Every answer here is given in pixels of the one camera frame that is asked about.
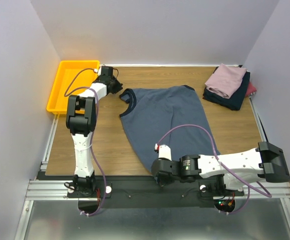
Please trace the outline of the blue-grey tank top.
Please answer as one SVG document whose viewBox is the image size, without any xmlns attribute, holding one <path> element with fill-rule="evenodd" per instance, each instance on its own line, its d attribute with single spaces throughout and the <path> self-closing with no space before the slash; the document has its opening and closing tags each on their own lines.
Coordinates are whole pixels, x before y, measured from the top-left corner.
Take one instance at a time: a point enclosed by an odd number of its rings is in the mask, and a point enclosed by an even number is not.
<svg viewBox="0 0 290 240">
<path fill-rule="evenodd" d="M 185 155 L 218 153 L 204 108 L 187 85 L 170 88 L 127 88 L 120 99 L 128 104 L 120 114 L 124 132 L 146 170 L 158 157 L 157 143 L 171 149 L 172 160 Z"/>
</svg>

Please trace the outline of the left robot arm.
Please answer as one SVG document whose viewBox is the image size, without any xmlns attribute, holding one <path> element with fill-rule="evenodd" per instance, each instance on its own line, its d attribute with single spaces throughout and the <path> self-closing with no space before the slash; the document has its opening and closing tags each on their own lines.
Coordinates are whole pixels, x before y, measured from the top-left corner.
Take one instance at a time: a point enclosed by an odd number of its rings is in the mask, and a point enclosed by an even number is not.
<svg viewBox="0 0 290 240">
<path fill-rule="evenodd" d="M 79 86 L 70 90 L 75 80 L 84 71 L 93 71 L 98 77 L 90 86 Z M 68 98 L 66 127 L 69 129 L 75 152 L 75 171 L 72 182 L 65 183 L 69 195 L 79 197 L 100 195 L 96 186 L 94 167 L 92 164 L 92 139 L 96 128 L 99 100 L 108 94 L 116 94 L 122 90 L 112 66 L 103 65 L 99 70 L 85 68 L 77 73 L 67 87 L 64 97 Z"/>
</svg>

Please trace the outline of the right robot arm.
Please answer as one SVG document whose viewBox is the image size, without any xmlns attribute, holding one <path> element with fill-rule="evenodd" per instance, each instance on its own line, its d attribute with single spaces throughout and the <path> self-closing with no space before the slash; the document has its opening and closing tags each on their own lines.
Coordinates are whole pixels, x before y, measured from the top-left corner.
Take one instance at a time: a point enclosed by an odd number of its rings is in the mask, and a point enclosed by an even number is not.
<svg viewBox="0 0 290 240">
<path fill-rule="evenodd" d="M 290 182 L 283 150 L 267 141 L 240 153 L 185 155 L 179 160 L 171 159 L 171 149 L 167 145 L 156 145 L 155 151 L 158 158 L 152 163 L 151 173 L 161 185 L 174 181 L 193 183 L 196 180 L 216 180 L 215 187 L 203 183 L 202 188 L 226 195 L 261 180 L 269 183 Z"/>
</svg>

